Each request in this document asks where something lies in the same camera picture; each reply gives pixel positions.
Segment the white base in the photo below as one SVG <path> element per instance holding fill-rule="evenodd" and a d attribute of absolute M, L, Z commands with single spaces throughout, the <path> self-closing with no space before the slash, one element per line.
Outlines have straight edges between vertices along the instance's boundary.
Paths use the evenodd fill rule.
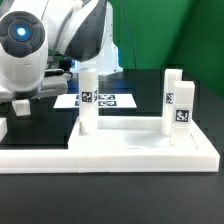
<path fill-rule="evenodd" d="M 169 146 L 160 117 L 99 117 L 98 125 L 83 135 L 77 119 L 68 150 L 0 150 L 0 173 L 218 171 L 220 156 L 194 122 L 184 146 Z"/>

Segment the black cable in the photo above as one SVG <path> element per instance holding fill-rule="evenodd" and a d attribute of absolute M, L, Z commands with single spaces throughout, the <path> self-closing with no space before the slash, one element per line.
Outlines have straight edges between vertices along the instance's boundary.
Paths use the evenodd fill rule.
<path fill-rule="evenodd" d="M 135 69 L 137 69 L 137 62 L 136 62 L 136 54 L 135 54 L 134 43 L 133 43 L 132 35 L 131 35 L 130 29 L 129 29 L 126 13 L 125 13 L 125 9 L 124 9 L 124 2 L 123 2 L 123 0 L 120 0 L 120 3 L 121 3 L 122 13 L 123 13 L 123 17 L 124 17 L 125 27 L 126 27 L 126 30 L 128 32 L 128 38 L 129 38 L 129 41 L 130 41 L 130 44 L 131 44 L 131 50 L 132 50 L 132 55 L 133 55 Z"/>

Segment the white post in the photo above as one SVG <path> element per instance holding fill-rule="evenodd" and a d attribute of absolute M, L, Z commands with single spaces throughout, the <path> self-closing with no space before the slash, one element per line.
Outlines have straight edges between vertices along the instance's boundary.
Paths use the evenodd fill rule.
<path fill-rule="evenodd" d="M 175 97 L 170 144 L 187 146 L 192 144 L 190 123 L 192 120 L 195 86 L 191 81 L 176 81 L 174 86 Z"/>
<path fill-rule="evenodd" d="M 169 136 L 173 115 L 174 81 L 182 80 L 182 70 L 166 69 L 164 78 L 162 134 Z"/>
<path fill-rule="evenodd" d="M 91 134 L 98 122 L 98 70 L 81 69 L 79 72 L 80 131 Z"/>

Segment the blue light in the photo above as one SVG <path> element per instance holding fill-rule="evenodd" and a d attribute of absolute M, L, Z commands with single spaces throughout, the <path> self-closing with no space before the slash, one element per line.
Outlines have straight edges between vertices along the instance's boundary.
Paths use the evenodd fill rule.
<path fill-rule="evenodd" d="M 17 33 L 20 35 L 20 36 L 24 36 L 26 34 L 26 30 L 24 28 L 18 28 L 17 29 Z"/>

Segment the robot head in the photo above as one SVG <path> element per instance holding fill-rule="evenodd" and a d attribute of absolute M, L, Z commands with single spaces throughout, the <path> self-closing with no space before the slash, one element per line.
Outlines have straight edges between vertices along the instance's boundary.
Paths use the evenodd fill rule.
<path fill-rule="evenodd" d="M 28 12 L 12 12 L 0 22 L 0 42 L 5 52 L 22 58 L 37 51 L 44 42 L 42 22 Z"/>
<path fill-rule="evenodd" d="M 44 78 L 47 55 L 47 35 L 36 16 L 14 11 L 2 17 L 0 87 L 7 89 L 13 99 L 26 99 L 37 94 Z"/>

